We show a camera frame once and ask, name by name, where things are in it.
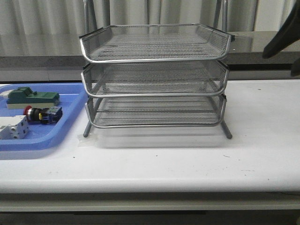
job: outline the blue plastic tray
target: blue plastic tray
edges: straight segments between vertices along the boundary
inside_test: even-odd
[[[87,101],[82,83],[23,83],[0,87],[0,93],[18,87],[28,86],[33,91],[51,91],[60,94],[63,116],[57,124],[30,124],[30,131],[24,139],[0,140],[0,150],[41,150],[59,144],[72,126]],[[7,109],[6,100],[0,97],[0,116],[22,115],[23,109]]]

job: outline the wire mesh desk organizer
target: wire mesh desk organizer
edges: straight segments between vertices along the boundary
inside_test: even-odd
[[[108,26],[80,37],[86,111],[96,128],[224,122],[231,35],[201,24]]]

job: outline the white terminal block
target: white terminal block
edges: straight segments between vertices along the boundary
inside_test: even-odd
[[[23,139],[28,132],[26,116],[0,117],[0,139]]]

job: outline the stacked letter tray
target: stacked letter tray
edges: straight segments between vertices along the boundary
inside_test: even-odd
[[[97,128],[224,123],[231,36],[201,24],[108,26],[80,38],[82,82]]]

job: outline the dark countertop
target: dark countertop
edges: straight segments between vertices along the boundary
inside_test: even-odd
[[[232,32],[236,36],[228,56],[228,65],[292,64],[300,58],[300,41],[271,59],[262,59],[263,48],[275,31]],[[4,35],[0,36],[0,68],[82,67],[77,35]]]

